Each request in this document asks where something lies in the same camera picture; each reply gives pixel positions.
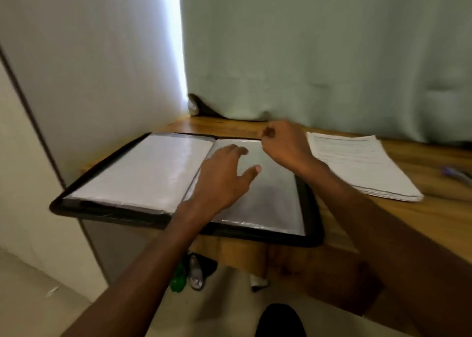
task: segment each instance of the sheet protector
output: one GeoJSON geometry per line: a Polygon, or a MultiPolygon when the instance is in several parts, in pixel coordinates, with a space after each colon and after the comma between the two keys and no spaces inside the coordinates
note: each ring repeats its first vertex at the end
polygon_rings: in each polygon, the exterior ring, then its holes
{"type": "Polygon", "coordinates": [[[151,134],[67,198],[173,213],[214,142],[151,134]]]}
{"type": "Polygon", "coordinates": [[[347,138],[309,132],[307,139],[311,153],[359,191],[404,201],[424,198],[375,136],[347,138]]]}
{"type": "MultiPolygon", "coordinates": [[[[209,156],[230,144],[246,147],[249,151],[239,160],[238,175],[257,164],[262,172],[251,183],[249,191],[233,206],[216,215],[213,222],[305,236],[294,174],[264,153],[259,140],[219,139],[209,156]]],[[[185,199],[192,195],[197,179],[185,199]]]]}

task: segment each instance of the wooden desk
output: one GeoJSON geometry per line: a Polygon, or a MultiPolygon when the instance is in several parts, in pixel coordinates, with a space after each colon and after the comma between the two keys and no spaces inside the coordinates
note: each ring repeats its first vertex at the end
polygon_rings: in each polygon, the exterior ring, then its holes
{"type": "MultiPolygon", "coordinates": [[[[192,117],[160,131],[256,138],[263,126],[264,123],[192,117]]],[[[307,131],[354,136],[318,129],[307,131]]],[[[472,262],[472,189],[440,173],[442,165],[472,171],[472,152],[391,139],[383,139],[382,143],[425,199],[410,203],[370,198],[411,227],[472,262]]],[[[224,265],[279,281],[345,310],[363,314],[381,290],[381,283],[326,206],[321,201],[318,203],[326,232],[323,246],[307,249],[199,236],[192,250],[224,265]]],[[[133,229],[147,236],[159,234],[152,229],[133,229]]]]}

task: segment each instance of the person's left arm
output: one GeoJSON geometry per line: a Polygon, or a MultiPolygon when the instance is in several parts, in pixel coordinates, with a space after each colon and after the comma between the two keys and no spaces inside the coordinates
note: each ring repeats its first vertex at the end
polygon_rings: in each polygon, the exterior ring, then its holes
{"type": "Polygon", "coordinates": [[[194,238],[216,214],[243,196],[261,171],[260,166],[254,166],[237,175],[239,158],[245,154],[246,148],[233,144],[205,160],[192,197],[180,203],[164,233],[62,336],[144,336],[194,238]]]}

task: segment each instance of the tiled floor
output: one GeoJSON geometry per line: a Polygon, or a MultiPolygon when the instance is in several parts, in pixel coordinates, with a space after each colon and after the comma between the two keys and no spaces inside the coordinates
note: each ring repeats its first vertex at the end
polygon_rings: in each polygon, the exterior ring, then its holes
{"type": "MultiPolygon", "coordinates": [[[[404,336],[277,286],[253,293],[247,274],[223,266],[202,292],[188,286],[182,293],[168,291],[147,336],[253,336],[264,308],[275,302],[297,311],[308,336],[404,336]]],[[[88,305],[71,289],[0,250],[0,336],[58,336],[88,305]],[[55,286],[60,288],[47,297],[55,286]]]]}

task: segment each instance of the forearm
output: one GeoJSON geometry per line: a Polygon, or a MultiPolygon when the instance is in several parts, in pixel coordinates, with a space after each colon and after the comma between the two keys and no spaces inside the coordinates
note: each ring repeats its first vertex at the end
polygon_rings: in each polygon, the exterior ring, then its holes
{"type": "Polygon", "coordinates": [[[311,162],[301,174],[425,335],[470,335],[470,264],[381,209],[322,162],[311,162]]]}
{"type": "Polygon", "coordinates": [[[144,336],[177,264],[203,228],[195,214],[204,212],[192,201],[181,203],[164,233],[63,336],[144,336]]]}

